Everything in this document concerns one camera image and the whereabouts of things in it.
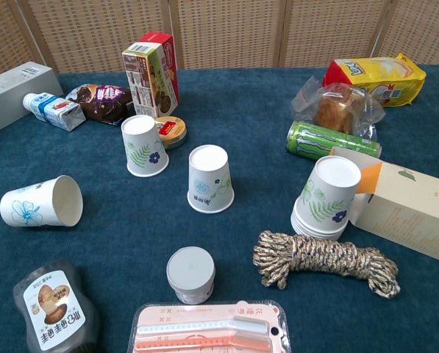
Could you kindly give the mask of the white cup green fern print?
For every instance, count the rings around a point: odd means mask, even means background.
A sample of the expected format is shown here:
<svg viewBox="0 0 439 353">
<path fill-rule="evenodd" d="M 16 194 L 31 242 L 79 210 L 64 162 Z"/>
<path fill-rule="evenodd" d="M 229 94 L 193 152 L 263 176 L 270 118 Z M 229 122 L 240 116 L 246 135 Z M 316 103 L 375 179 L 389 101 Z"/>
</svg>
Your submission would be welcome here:
<svg viewBox="0 0 439 353">
<path fill-rule="evenodd" d="M 126 167 L 136 177 L 152 177 L 169 163 L 155 120 L 148 115 L 134 115 L 121 125 Z"/>
</svg>

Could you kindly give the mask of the white cup large blue flower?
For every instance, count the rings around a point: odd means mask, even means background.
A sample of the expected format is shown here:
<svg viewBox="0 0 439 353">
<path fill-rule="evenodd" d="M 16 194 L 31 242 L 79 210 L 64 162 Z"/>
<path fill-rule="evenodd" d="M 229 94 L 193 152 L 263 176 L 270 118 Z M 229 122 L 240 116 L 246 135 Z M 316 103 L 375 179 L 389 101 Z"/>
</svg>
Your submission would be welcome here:
<svg viewBox="0 0 439 353">
<path fill-rule="evenodd" d="M 6 192 L 0 214 L 11 227 L 75 226 L 83 211 L 81 190 L 66 175 Z"/>
</svg>

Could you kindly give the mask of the paper cups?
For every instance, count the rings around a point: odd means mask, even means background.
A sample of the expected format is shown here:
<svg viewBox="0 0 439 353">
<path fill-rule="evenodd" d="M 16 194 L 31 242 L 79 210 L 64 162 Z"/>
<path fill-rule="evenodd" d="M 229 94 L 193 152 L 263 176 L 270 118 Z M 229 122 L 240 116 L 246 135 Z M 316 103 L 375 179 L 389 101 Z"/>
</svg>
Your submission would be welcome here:
<svg viewBox="0 0 439 353">
<path fill-rule="evenodd" d="M 324 240 L 337 240 L 346 228 L 361 172 L 345 157 L 320 158 L 296 199 L 290 221 L 294 231 Z"/>
</svg>

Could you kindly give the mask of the white cup blue round print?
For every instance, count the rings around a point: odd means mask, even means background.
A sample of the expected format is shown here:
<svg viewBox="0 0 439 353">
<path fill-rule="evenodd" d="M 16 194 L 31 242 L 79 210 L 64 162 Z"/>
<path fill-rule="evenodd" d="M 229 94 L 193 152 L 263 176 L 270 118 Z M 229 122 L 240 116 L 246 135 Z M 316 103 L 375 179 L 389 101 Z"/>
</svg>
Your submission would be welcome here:
<svg viewBox="0 0 439 353">
<path fill-rule="evenodd" d="M 227 152 L 220 146 L 196 147 L 189 155 L 187 200 L 196 211 L 219 213 L 234 201 Z"/>
</svg>

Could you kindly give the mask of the round red gold tin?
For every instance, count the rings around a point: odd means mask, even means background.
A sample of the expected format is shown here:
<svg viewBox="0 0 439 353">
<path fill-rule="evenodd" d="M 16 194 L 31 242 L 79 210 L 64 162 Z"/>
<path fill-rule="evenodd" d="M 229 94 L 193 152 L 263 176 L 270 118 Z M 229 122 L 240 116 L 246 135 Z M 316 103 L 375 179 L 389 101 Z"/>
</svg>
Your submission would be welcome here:
<svg viewBox="0 0 439 353">
<path fill-rule="evenodd" d="M 175 116 L 161 116 L 155 118 L 155 123 L 165 150 L 180 147 L 187 139 L 185 122 Z"/>
</svg>

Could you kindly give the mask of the green energy drink can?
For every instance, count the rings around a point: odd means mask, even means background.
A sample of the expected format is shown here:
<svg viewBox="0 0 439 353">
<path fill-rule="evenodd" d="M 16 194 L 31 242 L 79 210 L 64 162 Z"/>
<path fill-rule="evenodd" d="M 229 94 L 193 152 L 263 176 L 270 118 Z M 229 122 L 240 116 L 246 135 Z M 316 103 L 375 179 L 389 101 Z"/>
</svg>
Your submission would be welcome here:
<svg viewBox="0 0 439 353">
<path fill-rule="evenodd" d="M 379 157 L 379 143 L 362 137 L 316 126 L 304 121 L 294 121 L 288 131 L 286 150 L 292 154 L 318 160 L 330 154 L 333 147 L 342 147 Z"/>
</svg>

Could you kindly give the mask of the blue carpet table cover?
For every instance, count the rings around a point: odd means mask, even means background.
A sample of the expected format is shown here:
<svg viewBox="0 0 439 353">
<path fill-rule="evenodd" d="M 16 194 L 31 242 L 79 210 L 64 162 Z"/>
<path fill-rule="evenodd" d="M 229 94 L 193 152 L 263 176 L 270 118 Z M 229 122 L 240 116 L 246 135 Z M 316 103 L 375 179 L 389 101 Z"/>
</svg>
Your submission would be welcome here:
<svg viewBox="0 0 439 353">
<path fill-rule="evenodd" d="M 290 212 L 313 169 L 287 153 L 291 99 L 323 68 L 180 71 L 175 116 L 186 142 L 161 174 L 126 169 L 121 131 L 86 121 L 66 132 L 28 115 L 0 131 L 0 200 L 9 190 L 65 174 L 79 184 L 84 210 L 75 227 L 9 227 L 0 216 L 0 353 L 27 353 L 26 327 L 13 287 L 54 260 L 78 269 L 100 315 L 99 351 L 126 353 L 132 319 L 151 302 L 175 302 L 169 257 L 200 246 L 216 266 L 212 302 L 272 299 L 288 318 L 292 353 L 439 353 L 439 261 L 356 227 L 342 240 L 374 246 L 399 267 L 391 300 L 366 282 L 292 273 L 284 290 L 266 288 L 251 256 L 260 232 L 291 233 Z M 189 155 L 217 145 L 228 154 L 235 193 L 224 211 L 188 203 Z"/>
</svg>

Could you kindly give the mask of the bread in clear plastic bag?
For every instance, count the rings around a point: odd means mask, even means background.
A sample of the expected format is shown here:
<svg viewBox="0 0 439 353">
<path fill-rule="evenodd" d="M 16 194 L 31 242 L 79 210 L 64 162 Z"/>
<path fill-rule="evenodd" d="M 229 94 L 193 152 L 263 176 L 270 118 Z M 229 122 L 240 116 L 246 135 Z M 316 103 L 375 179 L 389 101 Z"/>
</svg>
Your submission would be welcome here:
<svg viewBox="0 0 439 353">
<path fill-rule="evenodd" d="M 345 134 L 375 139 L 374 125 L 385 111 L 364 90 L 345 83 L 322 86 L 310 77 L 290 103 L 293 119 Z"/>
</svg>

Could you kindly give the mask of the brown purple snack bag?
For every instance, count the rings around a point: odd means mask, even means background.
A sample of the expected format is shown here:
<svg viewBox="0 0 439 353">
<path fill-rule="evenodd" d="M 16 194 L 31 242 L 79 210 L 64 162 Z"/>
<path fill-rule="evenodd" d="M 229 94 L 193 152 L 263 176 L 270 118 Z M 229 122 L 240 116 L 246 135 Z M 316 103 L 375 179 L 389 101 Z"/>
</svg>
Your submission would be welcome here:
<svg viewBox="0 0 439 353">
<path fill-rule="evenodd" d="M 86 119 L 109 125 L 119 125 L 132 107 L 131 90 L 116 85 L 83 84 L 65 98 L 79 104 Z"/>
</svg>

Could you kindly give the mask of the woven bamboo folding screen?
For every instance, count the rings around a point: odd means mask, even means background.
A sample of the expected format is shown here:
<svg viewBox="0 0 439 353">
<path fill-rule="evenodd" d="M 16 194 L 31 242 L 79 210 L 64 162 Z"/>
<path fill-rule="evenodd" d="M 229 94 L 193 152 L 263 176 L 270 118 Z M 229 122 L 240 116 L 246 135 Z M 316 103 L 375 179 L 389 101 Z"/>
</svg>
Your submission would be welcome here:
<svg viewBox="0 0 439 353">
<path fill-rule="evenodd" d="M 122 71 L 122 51 L 154 31 L 174 36 L 185 69 L 439 64 L 439 0 L 0 0 L 0 73 Z"/>
</svg>

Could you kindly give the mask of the pink razor blister pack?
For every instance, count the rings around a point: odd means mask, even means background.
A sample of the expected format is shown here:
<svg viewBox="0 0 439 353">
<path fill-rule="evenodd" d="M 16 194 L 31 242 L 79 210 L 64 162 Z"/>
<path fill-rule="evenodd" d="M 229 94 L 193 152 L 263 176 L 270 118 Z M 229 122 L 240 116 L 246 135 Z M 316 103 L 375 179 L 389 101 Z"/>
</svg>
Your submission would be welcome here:
<svg viewBox="0 0 439 353">
<path fill-rule="evenodd" d="M 135 314 L 127 353 L 292 353 L 285 311 L 275 301 L 146 304 Z"/>
</svg>

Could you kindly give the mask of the small milk carton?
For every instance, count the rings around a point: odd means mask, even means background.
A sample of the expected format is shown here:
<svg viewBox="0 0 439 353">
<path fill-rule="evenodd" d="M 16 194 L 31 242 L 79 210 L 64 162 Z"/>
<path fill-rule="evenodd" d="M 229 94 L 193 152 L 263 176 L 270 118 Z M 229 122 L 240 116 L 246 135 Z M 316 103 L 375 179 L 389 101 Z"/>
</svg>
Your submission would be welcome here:
<svg viewBox="0 0 439 353">
<path fill-rule="evenodd" d="M 78 103 L 50 93 L 28 93 L 23 99 L 23 106 L 37 119 L 68 132 L 86 121 Z"/>
</svg>

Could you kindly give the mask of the cream orange carton box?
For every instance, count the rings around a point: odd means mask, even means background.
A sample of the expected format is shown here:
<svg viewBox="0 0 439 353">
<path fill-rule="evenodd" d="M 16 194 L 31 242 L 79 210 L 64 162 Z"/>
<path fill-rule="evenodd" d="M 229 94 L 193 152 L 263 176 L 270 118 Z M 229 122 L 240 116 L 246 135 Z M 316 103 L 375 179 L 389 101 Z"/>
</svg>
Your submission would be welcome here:
<svg viewBox="0 0 439 353">
<path fill-rule="evenodd" d="M 439 179 L 350 149 L 334 147 L 362 172 L 349 221 L 439 260 Z"/>
</svg>

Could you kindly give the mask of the dark sauce squeeze bottle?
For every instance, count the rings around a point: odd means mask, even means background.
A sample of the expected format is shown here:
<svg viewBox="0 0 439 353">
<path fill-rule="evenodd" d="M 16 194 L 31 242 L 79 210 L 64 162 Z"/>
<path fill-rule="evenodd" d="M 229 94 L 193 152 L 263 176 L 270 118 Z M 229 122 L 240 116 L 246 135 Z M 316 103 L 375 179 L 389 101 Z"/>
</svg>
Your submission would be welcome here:
<svg viewBox="0 0 439 353">
<path fill-rule="evenodd" d="M 56 260 L 13 287 L 30 353 L 97 353 L 99 313 L 69 260 Z"/>
</svg>

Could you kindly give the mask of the long grey cardboard box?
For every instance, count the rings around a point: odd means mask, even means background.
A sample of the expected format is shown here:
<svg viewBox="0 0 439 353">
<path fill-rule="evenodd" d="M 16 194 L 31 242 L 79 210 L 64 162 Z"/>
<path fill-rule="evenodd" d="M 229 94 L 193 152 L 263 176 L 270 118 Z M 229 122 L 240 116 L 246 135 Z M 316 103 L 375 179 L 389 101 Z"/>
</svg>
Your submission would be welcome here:
<svg viewBox="0 0 439 353">
<path fill-rule="evenodd" d="M 54 70 L 29 61 L 0 74 L 0 130 L 24 117 L 28 93 L 63 94 Z"/>
</svg>

